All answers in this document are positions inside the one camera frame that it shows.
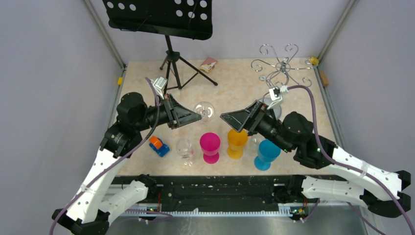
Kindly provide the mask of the tall clear flute glass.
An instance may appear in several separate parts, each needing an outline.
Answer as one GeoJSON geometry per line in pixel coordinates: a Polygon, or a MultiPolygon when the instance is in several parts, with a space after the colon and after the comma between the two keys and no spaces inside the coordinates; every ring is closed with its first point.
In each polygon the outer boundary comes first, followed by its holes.
{"type": "Polygon", "coordinates": [[[207,101],[197,103],[194,106],[193,111],[201,115],[202,122],[209,122],[215,115],[214,106],[207,101]]]}

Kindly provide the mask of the clear wine glass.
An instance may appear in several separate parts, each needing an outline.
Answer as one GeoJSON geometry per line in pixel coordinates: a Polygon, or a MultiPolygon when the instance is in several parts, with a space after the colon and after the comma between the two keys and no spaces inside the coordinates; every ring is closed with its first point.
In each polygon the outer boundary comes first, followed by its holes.
{"type": "Polygon", "coordinates": [[[193,165],[194,146],[188,139],[179,139],[176,144],[176,151],[186,166],[193,165]]]}

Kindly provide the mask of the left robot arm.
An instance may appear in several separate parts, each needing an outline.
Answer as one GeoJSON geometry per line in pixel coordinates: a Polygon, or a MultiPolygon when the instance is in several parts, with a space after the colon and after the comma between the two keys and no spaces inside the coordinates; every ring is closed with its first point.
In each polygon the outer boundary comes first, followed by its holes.
{"type": "Polygon", "coordinates": [[[176,129],[201,120],[201,115],[179,104],[172,95],[155,97],[148,106],[142,95],[131,92],[121,98],[115,123],[105,132],[96,158],[72,200],[53,215],[53,226],[61,225],[74,235],[104,235],[110,225],[133,204],[152,202],[157,196],[156,182],[139,175],[109,199],[105,195],[120,168],[140,148],[159,125],[176,129]]]}

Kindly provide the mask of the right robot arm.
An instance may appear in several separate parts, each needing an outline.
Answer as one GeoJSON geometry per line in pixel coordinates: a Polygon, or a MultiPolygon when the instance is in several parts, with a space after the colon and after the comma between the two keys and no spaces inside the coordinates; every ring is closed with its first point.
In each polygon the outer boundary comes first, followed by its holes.
{"type": "Polygon", "coordinates": [[[358,159],[335,142],[317,136],[313,123],[297,112],[279,120],[264,103],[256,101],[243,110],[223,113],[220,118],[237,132],[260,134],[282,151],[294,152],[294,160],[302,166],[339,177],[323,180],[293,175],[277,188],[279,203],[338,200],[387,218],[397,218],[411,209],[411,197],[404,193],[411,184],[409,172],[389,172],[358,159]]]}

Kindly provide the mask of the small clear tumbler glass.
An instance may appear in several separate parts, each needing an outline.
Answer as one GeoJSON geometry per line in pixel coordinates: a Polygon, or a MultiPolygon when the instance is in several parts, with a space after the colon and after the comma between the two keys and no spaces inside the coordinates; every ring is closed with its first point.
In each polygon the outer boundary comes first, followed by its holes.
{"type": "Polygon", "coordinates": [[[264,140],[266,140],[265,137],[263,137],[261,134],[255,134],[253,136],[250,137],[250,140],[248,142],[249,144],[249,149],[252,152],[257,152],[259,149],[259,145],[261,144],[261,142],[263,142],[264,140]]]}

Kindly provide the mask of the chrome wine glass rack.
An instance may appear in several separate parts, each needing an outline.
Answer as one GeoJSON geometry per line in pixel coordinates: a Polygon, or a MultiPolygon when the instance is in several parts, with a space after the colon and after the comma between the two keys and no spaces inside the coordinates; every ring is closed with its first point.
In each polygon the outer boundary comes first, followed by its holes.
{"type": "MultiPolygon", "coordinates": [[[[294,52],[294,54],[289,57],[279,57],[274,47],[270,44],[263,44],[259,48],[259,52],[262,55],[267,55],[270,50],[273,52],[274,57],[277,60],[275,63],[266,62],[261,59],[254,59],[251,62],[251,69],[255,72],[263,71],[263,65],[267,65],[274,69],[268,75],[261,75],[259,77],[259,80],[265,82],[268,88],[267,92],[262,96],[262,98],[259,99],[260,102],[269,105],[271,103],[269,89],[274,87],[281,87],[283,85],[286,85],[288,87],[289,82],[294,82],[296,85],[303,85],[305,87],[312,86],[312,81],[309,78],[303,77],[301,79],[301,82],[298,82],[296,79],[293,78],[293,76],[290,75],[290,72],[292,71],[311,70],[314,68],[314,66],[309,63],[308,59],[305,60],[305,67],[295,68],[291,66],[291,61],[299,51],[299,47],[296,44],[287,44],[285,46],[284,50],[286,52],[294,52]]],[[[274,111],[276,118],[279,119],[282,115],[281,104],[279,106],[276,106],[272,110],[274,111]]]]}

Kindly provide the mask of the orange plastic goblet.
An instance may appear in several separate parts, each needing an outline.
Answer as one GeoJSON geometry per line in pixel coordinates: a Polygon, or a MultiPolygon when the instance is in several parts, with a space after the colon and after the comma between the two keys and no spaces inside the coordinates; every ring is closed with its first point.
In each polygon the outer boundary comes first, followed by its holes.
{"type": "Polygon", "coordinates": [[[231,159],[240,159],[243,156],[244,146],[248,141],[248,134],[245,130],[237,132],[230,129],[227,134],[228,148],[227,155],[231,159]]]}

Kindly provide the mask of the blue orange toy car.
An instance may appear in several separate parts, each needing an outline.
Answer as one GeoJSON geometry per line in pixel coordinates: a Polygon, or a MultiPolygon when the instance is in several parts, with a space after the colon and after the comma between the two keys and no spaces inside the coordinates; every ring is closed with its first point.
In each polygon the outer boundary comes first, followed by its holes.
{"type": "Polygon", "coordinates": [[[170,151],[169,146],[156,136],[151,136],[149,138],[149,146],[160,157],[164,157],[170,151]]]}

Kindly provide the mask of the blue plastic goblet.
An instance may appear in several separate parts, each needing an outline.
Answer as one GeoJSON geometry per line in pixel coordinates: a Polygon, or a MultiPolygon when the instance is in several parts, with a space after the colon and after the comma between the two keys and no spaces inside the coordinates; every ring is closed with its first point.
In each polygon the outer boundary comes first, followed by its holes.
{"type": "Polygon", "coordinates": [[[254,159],[254,166],[261,171],[266,171],[281,154],[281,149],[269,140],[263,140],[258,147],[257,156],[254,159]]]}

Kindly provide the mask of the magenta plastic goblet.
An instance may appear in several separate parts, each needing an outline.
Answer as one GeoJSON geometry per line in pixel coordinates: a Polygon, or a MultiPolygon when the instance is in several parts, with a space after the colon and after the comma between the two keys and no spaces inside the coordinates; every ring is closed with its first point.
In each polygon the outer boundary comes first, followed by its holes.
{"type": "Polygon", "coordinates": [[[206,163],[215,164],[218,162],[221,140],[216,133],[204,133],[199,140],[199,144],[203,152],[203,159],[206,163]]]}

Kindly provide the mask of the small pink card box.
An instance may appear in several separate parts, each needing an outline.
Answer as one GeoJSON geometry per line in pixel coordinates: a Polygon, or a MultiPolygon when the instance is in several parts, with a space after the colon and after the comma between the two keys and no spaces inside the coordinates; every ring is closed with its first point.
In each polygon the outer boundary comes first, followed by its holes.
{"type": "Polygon", "coordinates": [[[215,65],[218,63],[217,60],[208,57],[200,66],[199,70],[204,71],[206,73],[210,73],[214,68],[215,65]]]}

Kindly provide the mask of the yellow left edge clamp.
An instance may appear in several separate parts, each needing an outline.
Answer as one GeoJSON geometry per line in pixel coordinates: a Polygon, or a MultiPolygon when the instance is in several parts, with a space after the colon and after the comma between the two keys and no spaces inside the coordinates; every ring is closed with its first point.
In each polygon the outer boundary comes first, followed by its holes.
{"type": "Polygon", "coordinates": [[[118,80],[117,80],[117,85],[121,86],[122,83],[123,83],[123,77],[119,77],[118,80]]]}

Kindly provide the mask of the wooden block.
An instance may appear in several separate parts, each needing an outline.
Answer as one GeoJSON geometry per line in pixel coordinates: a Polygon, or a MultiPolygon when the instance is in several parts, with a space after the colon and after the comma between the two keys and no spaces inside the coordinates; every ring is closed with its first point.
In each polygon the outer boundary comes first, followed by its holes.
{"type": "Polygon", "coordinates": [[[329,85],[329,79],[324,71],[319,71],[322,85],[326,88],[329,85]]]}

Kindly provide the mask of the yellow corner clamp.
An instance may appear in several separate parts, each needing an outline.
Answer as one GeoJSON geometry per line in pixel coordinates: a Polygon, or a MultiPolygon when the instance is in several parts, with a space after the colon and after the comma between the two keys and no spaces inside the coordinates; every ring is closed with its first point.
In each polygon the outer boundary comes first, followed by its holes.
{"type": "Polygon", "coordinates": [[[310,64],[312,64],[313,66],[317,66],[317,65],[320,63],[319,59],[318,59],[318,58],[316,58],[316,57],[310,57],[310,58],[308,59],[308,61],[309,61],[309,63],[310,63],[310,64]]]}

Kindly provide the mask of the black music stand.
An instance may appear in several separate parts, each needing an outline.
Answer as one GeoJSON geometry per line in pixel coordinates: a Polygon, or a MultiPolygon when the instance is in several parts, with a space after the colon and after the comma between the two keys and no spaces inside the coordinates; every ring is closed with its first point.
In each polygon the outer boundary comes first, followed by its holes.
{"type": "Polygon", "coordinates": [[[165,37],[166,57],[160,70],[167,67],[164,78],[168,80],[164,95],[170,90],[170,75],[176,80],[174,89],[181,90],[188,84],[182,83],[177,62],[181,61],[213,85],[218,83],[174,51],[171,37],[205,41],[213,35],[212,1],[210,0],[105,0],[109,26],[127,32],[145,32],[165,37]]]}

